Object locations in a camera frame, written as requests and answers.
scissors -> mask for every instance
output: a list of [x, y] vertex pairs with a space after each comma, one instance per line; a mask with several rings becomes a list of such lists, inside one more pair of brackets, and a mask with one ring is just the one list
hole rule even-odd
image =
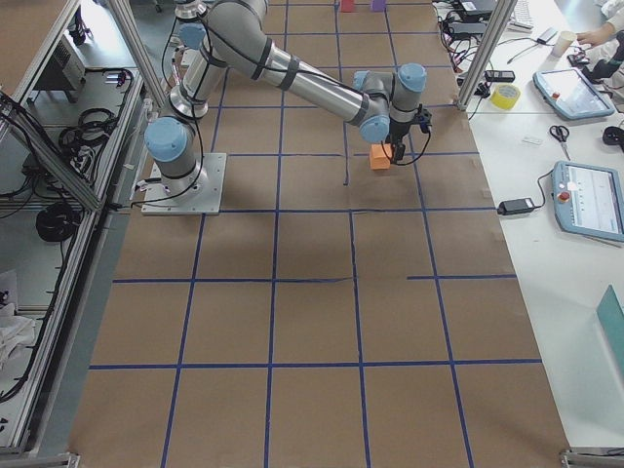
[[562, 148], [564, 149], [565, 157], [568, 159], [568, 161], [571, 161], [571, 159], [569, 159], [569, 154], [567, 153], [566, 141], [567, 137], [569, 137], [569, 130], [567, 129], [567, 127], [564, 125], [553, 125], [550, 128], [550, 135], [561, 144]]

table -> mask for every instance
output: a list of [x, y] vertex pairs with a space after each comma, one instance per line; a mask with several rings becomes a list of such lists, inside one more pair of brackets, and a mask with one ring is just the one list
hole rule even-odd
[[[550, 26], [567, 28], [552, 0], [533, 0], [529, 6], [535, 23], [532, 37]], [[509, 31], [501, 41], [518, 37], [523, 34]], [[515, 107], [504, 111], [485, 100], [470, 121], [494, 202], [528, 196], [541, 201], [536, 179], [565, 158], [559, 143], [548, 135], [551, 125], [570, 128], [572, 161], [614, 168], [622, 179], [624, 154], [602, 142], [603, 129], [619, 125], [622, 115], [563, 121], [536, 91], [531, 77], [536, 70], [567, 68], [566, 58], [553, 58], [550, 47], [538, 46], [506, 63], [528, 45], [528, 41], [501, 45], [491, 58], [495, 69], [516, 73], [514, 84], [522, 95]], [[477, 102], [472, 99], [469, 115]], [[524, 137], [542, 141], [529, 143]], [[545, 185], [549, 194], [550, 181]], [[502, 217], [501, 225], [570, 445], [623, 447], [624, 380], [596, 307], [609, 284], [624, 296], [624, 248], [564, 233], [550, 200], [532, 214]]]

brown paper floor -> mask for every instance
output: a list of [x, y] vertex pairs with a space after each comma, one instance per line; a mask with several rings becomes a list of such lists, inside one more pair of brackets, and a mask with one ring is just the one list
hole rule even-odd
[[558, 467], [433, 9], [302, 1], [265, 30], [330, 75], [427, 66], [428, 153], [374, 174], [356, 129], [229, 72], [201, 123], [229, 153], [222, 213], [132, 213], [70, 449], [87, 468]]

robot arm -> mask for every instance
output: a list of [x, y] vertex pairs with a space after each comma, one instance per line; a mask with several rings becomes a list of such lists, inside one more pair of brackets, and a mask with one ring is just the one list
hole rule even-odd
[[193, 16], [193, 5], [203, 6], [198, 2], [176, 0], [184, 7], [177, 16], [184, 22], [179, 36], [186, 47], [199, 51], [181, 83], [170, 92], [176, 116], [158, 119], [145, 132], [145, 144], [163, 184], [171, 190], [170, 199], [192, 193], [189, 187], [201, 185], [205, 178], [205, 168], [192, 153], [190, 122], [206, 115], [208, 97], [228, 66], [339, 116], [359, 127], [362, 138], [370, 143], [385, 140], [392, 145], [392, 163], [403, 158], [403, 137], [412, 125], [429, 133], [431, 115], [420, 105], [427, 76], [421, 65], [408, 63], [397, 73], [356, 72], [354, 87], [349, 87], [281, 50], [262, 32], [266, 0], [216, 0], [207, 12], [195, 11]]
[[357, 89], [350, 88], [278, 48], [262, 32], [267, 10], [265, 0], [219, 0], [208, 11], [205, 26], [182, 27], [180, 37], [201, 54], [170, 95], [179, 114], [185, 118], [205, 115], [208, 96], [231, 66], [252, 80], [267, 81], [359, 127], [368, 142], [383, 141], [389, 134], [394, 134], [390, 139], [400, 140], [407, 134], [416, 114], [422, 113], [419, 101], [426, 71], [421, 65], [404, 65], [399, 73], [358, 72]]

pink block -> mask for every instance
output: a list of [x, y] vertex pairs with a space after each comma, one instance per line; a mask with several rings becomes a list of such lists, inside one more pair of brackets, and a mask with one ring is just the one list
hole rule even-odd
[[355, 11], [355, 0], [340, 0], [340, 11], [342, 13], [353, 13]]

